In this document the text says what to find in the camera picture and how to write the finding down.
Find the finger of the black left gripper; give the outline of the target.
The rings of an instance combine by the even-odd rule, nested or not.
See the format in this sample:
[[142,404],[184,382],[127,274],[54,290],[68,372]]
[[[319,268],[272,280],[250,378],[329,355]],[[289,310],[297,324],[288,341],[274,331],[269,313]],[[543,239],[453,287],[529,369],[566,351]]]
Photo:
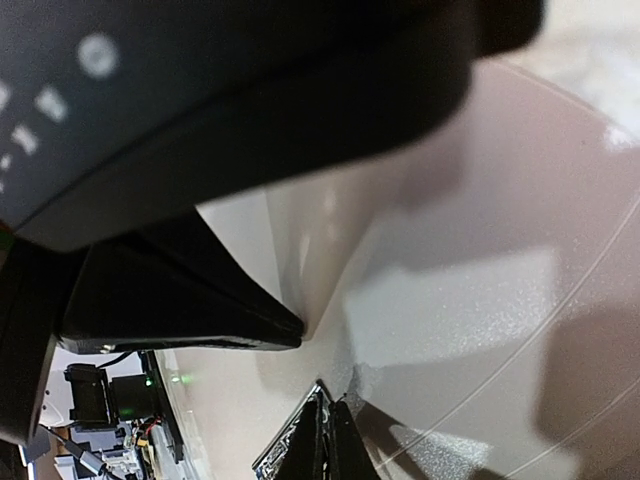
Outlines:
[[197,212],[82,252],[57,336],[74,353],[298,348],[304,323],[253,280]]

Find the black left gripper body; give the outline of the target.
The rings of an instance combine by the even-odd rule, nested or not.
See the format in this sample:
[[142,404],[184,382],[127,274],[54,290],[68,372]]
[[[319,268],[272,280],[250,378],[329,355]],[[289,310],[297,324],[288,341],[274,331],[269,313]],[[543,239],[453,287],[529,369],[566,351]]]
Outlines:
[[16,241],[1,267],[1,439],[26,445],[38,426],[57,330],[85,252]]

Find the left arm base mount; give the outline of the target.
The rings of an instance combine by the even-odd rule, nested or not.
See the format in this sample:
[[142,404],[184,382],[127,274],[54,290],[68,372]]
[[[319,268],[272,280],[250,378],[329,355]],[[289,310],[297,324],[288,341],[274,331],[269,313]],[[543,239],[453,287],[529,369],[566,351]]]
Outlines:
[[151,426],[162,428],[175,463],[185,459],[185,447],[176,416],[170,404],[156,355],[137,353],[140,374],[110,378],[107,368],[74,363],[64,370],[70,384],[73,407],[72,425],[81,430],[114,429],[122,422],[137,421],[147,433]]

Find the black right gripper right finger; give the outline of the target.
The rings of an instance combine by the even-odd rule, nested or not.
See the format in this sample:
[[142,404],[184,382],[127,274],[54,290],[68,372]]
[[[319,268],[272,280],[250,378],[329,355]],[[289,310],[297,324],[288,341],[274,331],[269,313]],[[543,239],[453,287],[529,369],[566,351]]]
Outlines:
[[329,406],[328,439],[331,479],[380,480],[349,407],[343,400]]

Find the brown paper folder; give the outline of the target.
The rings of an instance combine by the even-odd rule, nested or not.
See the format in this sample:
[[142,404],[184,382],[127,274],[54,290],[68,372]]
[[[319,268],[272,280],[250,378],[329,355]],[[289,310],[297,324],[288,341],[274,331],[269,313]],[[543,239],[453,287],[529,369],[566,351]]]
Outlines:
[[316,380],[385,479],[639,475],[639,138],[487,62],[390,156],[199,208],[308,326],[161,355],[196,479],[249,479]]

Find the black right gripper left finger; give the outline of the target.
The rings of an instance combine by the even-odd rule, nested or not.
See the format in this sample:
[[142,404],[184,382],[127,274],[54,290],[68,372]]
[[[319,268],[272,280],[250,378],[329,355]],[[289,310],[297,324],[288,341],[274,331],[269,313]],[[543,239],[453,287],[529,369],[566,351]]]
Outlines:
[[276,480],[320,480],[323,478],[324,444],[322,408],[318,399],[305,404],[293,432],[289,449]]

